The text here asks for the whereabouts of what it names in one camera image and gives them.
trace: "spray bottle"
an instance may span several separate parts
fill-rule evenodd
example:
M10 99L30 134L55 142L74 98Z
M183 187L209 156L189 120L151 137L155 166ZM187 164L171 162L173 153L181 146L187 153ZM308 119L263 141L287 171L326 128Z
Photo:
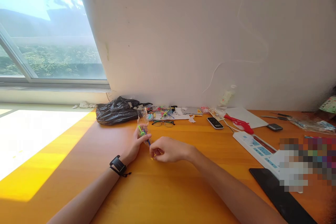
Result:
M221 100L219 101L219 104L216 107L216 110L219 113L224 113L225 109L228 107L228 104L230 100L233 98L236 92L236 85L231 85L231 87L228 90L225 90Z

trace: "wrist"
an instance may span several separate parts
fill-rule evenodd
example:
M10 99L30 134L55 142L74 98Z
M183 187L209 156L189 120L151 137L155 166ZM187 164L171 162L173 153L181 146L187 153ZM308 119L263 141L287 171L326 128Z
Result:
M130 158L129 158L128 155L126 155L126 154L122 154L122 155L120 155L119 160L120 160L124 165L126 165L126 166L128 166L128 165L130 164L130 162L131 162Z
M196 160L196 156L199 153L199 150L195 146L190 145L185 154L185 160L193 163Z

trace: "hand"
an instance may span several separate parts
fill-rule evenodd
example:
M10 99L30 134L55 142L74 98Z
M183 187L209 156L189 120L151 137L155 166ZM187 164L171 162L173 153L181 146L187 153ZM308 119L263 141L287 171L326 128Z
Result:
M192 145L166 136L160 137L149 147L151 157L161 162L187 160L190 154L195 150L196 148Z
M120 161L126 166L129 165L129 163L136 158L139 152L140 144L151 138L151 136L152 134L147 134L140 137L139 129L136 128L132 136L131 145L122 155L120 155Z

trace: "white wall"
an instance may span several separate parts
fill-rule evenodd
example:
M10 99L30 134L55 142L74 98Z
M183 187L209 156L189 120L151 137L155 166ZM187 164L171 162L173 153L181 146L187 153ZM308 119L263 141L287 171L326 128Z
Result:
M336 0L84 4L111 89L125 97L200 106L236 84L231 106L310 110L335 81Z

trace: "orange desk surface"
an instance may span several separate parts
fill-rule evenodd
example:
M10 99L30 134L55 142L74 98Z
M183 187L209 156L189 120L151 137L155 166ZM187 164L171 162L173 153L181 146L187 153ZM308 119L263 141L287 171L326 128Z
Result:
M272 115L268 111L251 112L258 116ZM299 112L283 113L294 116ZM150 125L152 140L168 136L195 145L273 206L248 171L262 166L232 137L229 127L223 124L223 130L215 130L206 117L195 117L194 124L176 120L172 128ZM264 120L284 128L281 132L266 127L255 129L257 136L275 148L279 148L280 138L320 135L304 132L287 121ZM1 223L46 223L122 152L124 139L131 137L136 123L135 120L102 126L96 122L95 113L89 113L0 181ZM56 162L55 157L60 155L65 158ZM128 170L132 175L118 180L92 223L238 223L198 171L186 161L152 161L148 147L143 144ZM326 184L316 180L303 194L292 193L318 223L323 223L331 205L333 194Z

